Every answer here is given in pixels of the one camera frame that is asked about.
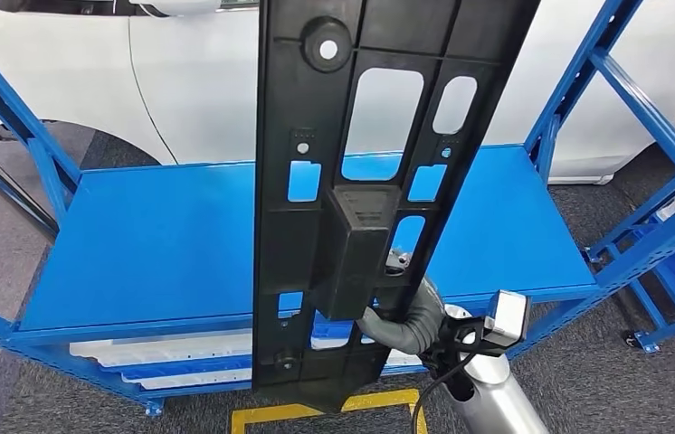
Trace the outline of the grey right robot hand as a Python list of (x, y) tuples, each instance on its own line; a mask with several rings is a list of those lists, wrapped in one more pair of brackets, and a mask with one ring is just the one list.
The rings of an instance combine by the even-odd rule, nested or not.
[[(385, 263), (385, 270), (393, 274), (402, 274), (408, 265), (409, 255), (392, 249)], [(416, 355), (420, 352), (418, 339), (408, 312), (396, 320), (383, 319), (372, 307), (366, 307), (357, 320), (363, 334), (375, 342), (395, 349), (404, 354)]]

